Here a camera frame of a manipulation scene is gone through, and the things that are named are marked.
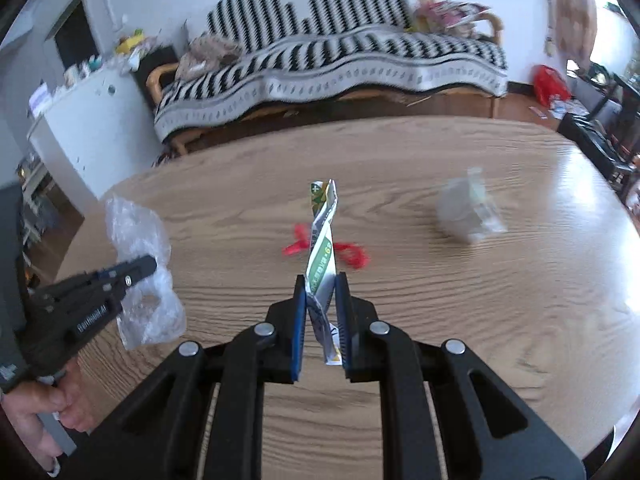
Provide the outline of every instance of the wood grain tabletop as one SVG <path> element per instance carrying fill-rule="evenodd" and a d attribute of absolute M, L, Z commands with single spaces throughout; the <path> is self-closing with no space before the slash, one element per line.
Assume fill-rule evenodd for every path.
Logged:
<path fill-rule="evenodd" d="M 508 232 L 475 246 L 441 234 L 434 202 L 450 178 L 483 168 Z M 309 183 L 338 187 L 334 240 L 370 254 L 351 292 L 414 339 L 463 339 L 583 456 L 640 393 L 640 241 L 596 169 L 534 124 L 410 117 L 329 123 L 240 140 L 116 186 L 170 236 L 182 340 L 209 346 L 292 294 L 304 254 L 281 256 L 310 222 Z M 113 264 L 102 206 L 58 278 Z M 338 270 L 341 263 L 337 261 Z M 322 362 L 309 323 L 302 376 L 268 384 L 263 477 L 382 478 L 376 384 Z M 168 353 L 126 352 L 115 323 L 81 363 L 103 418 Z"/>

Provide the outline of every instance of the chair armrest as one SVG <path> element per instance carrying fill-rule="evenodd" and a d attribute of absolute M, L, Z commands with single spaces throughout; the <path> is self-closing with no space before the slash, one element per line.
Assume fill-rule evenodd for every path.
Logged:
<path fill-rule="evenodd" d="M 146 78 L 146 88 L 151 94 L 151 98 L 155 104 L 158 104 L 162 99 L 162 87 L 160 86 L 160 78 L 164 74 L 175 72 L 178 70 L 179 63 L 170 63 L 168 65 L 161 65 L 151 71 L 149 77 Z"/>
<path fill-rule="evenodd" d="M 480 14 L 478 14 L 478 17 L 474 21 L 487 21 L 491 23 L 492 29 L 494 30 L 494 36 L 491 38 L 491 41 L 493 41 L 498 46 L 502 44 L 502 31 L 504 30 L 504 23 L 498 16 L 490 12 L 481 12 Z"/>

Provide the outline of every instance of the clear plastic wrap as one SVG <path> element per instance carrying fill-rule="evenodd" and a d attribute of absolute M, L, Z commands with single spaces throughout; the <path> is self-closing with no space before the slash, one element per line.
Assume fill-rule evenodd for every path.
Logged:
<path fill-rule="evenodd" d="M 106 223 L 119 262 L 150 254 L 158 264 L 156 272 L 132 286 L 122 301 L 117 321 L 124 348 L 180 337 L 187 320 L 167 269 L 171 244 L 160 217 L 151 209 L 112 196 L 106 201 Z"/>
<path fill-rule="evenodd" d="M 469 168 L 466 177 L 449 180 L 440 192 L 436 214 L 440 228 L 469 244 L 491 233 L 507 231 L 484 186 L 482 170 Z"/>

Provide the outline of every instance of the sofa leg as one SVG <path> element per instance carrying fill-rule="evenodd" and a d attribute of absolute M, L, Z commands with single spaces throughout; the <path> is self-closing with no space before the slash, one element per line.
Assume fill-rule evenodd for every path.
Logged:
<path fill-rule="evenodd" d="M 492 97 L 491 98 L 491 113 L 489 115 L 489 117 L 491 117 L 492 119 L 497 119 L 498 118 L 498 105 L 500 104 L 500 98 L 499 97 Z"/>
<path fill-rule="evenodd" d="M 189 155 L 187 148 L 183 143 L 181 143 L 178 139 L 174 139 L 171 141 L 171 145 L 174 147 L 174 150 L 178 152 L 178 155 L 185 156 Z"/>

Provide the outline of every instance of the white cabinet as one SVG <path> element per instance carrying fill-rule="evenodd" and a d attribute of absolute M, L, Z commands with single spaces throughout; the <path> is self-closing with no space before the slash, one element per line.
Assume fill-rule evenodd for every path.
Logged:
<path fill-rule="evenodd" d="M 115 184 L 149 170 L 162 145 L 130 75 L 103 68 L 58 97 L 30 141 L 83 215 Z"/>

